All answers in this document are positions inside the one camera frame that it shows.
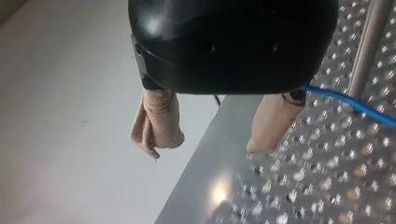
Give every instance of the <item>white surface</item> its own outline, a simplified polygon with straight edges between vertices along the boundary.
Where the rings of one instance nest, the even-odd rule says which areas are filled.
[[[0,30],[0,224],[153,223],[217,106],[180,96],[185,144],[130,143],[126,0],[31,0]]]

